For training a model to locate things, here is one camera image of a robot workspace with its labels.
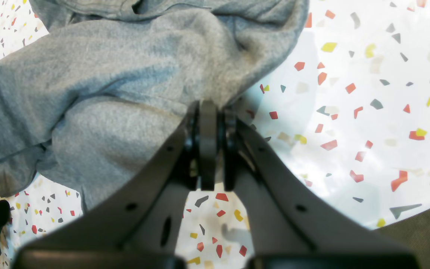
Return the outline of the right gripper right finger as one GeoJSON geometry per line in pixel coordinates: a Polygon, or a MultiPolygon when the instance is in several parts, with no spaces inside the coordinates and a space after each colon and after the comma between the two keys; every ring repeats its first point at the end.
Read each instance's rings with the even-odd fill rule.
{"type": "Polygon", "coordinates": [[[417,269],[406,247],[371,232],[305,187],[270,145],[224,109],[225,183],[246,208],[247,269],[417,269]]]}

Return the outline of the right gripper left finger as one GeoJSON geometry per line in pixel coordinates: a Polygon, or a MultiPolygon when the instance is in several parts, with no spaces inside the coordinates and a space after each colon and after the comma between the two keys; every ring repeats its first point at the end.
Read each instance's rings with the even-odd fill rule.
{"type": "Polygon", "coordinates": [[[14,269],[186,269],[175,254],[186,199],[213,191],[218,110],[194,102],[176,130],[114,195],[19,250],[14,269]]]}

